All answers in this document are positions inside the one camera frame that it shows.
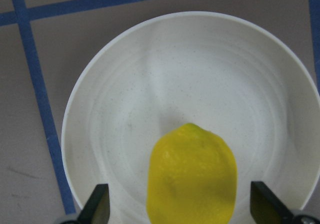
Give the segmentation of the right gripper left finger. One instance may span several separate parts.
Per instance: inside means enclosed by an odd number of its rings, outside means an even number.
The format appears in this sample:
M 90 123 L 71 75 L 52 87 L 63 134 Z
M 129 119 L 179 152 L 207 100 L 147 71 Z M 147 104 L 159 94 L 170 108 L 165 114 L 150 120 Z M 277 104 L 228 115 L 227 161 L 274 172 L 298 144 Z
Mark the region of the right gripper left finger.
M 108 184 L 98 184 L 94 188 L 84 208 L 80 212 L 77 224 L 108 224 L 110 220 L 110 195 Z

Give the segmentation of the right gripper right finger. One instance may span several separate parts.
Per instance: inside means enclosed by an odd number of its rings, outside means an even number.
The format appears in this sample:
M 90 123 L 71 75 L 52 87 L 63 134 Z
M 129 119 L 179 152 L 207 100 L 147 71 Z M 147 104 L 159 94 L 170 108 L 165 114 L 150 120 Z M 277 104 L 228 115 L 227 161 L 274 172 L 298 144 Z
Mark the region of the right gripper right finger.
M 262 181 L 250 184 L 250 214 L 256 224 L 293 224 L 294 214 Z

